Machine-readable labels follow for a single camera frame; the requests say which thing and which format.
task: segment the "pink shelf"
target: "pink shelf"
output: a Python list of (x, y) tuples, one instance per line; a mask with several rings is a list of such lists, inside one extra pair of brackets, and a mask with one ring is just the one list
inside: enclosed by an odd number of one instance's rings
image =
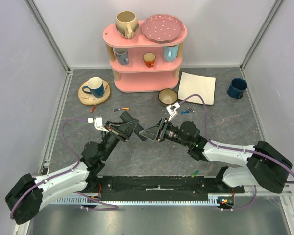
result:
[(105, 42), (114, 48), (131, 48), (131, 47), (163, 47), (163, 46), (174, 46), (185, 40), (187, 34), (187, 28), (184, 26), (184, 31), (180, 37), (170, 43), (154, 43), (149, 41), (141, 31), (141, 25), (143, 21), (139, 21), (139, 29), (137, 34), (133, 37), (133, 39), (127, 39), (120, 36), (120, 34), (116, 30), (116, 26), (114, 23), (109, 25), (103, 31), (103, 39)]
[[(148, 68), (144, 64), (143, 55), (152, 52), (156, 55), (155, 65)], [(120, 65), (118, 60), (110, 61), (111, 67), (121, 73), (131, 72), (164, 72), (177, 69), (182, 63), (182, 57), (176, 58), (173, 62), (167, 62), (162, 56), (162, 47), (130, 48), (128, 50), (128, 65)]]
[(114, 81), (122, 92), (156, 92), (164, 88), (176, 87), (179, 79), (174, 78), (173, 71), (121, 73), (120, 81)]

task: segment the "orange cup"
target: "orange cup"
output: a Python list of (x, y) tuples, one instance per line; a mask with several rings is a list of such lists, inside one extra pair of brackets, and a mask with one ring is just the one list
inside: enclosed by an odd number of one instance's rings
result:
[(143, 60), (144, 60), (145, 65), (147, 67), (151, 68), (155, 64), (156, 56), (154, 53), (149, 52), (143, 56)]

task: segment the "pink plate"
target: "pink plate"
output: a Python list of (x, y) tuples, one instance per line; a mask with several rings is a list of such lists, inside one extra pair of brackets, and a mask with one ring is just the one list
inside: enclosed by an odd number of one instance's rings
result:
[(142, 24), (142, 33), (152, 42), (170, 43), (184, 30), (182, 21), (168, 14), (156, 14)]

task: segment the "sheet of paper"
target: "sheet of paper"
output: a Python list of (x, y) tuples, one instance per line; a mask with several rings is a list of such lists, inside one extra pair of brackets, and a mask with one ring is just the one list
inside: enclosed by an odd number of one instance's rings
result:
[[(213, 105), (215, 84), (215, 77), (203, 77), (183, 72), (178, 89), (178, 98), (184, 100), (192, 94), (198, 94), (203, 98), (205, 104)], [(187, 102), (202, 104), (197, 96), (188, 99)]]

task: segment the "wall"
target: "wall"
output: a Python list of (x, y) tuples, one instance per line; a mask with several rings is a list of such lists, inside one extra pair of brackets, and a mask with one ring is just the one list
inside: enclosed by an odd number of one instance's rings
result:
[(188, 28), (183, 64), (239, 65), (274, 0), (35, 0), (71, 67), (106, 67), (103, 30), (118, 12), (131, 10), (140, 20), (153, 14), (179, 17)]
[(0, 235), (10, 235), (4, 201), (37, 174), (65, 72), (23, 0), (0, 0)]
[(294, 170), (294, 0), (284, 1), (245, 74), (266, 140)]

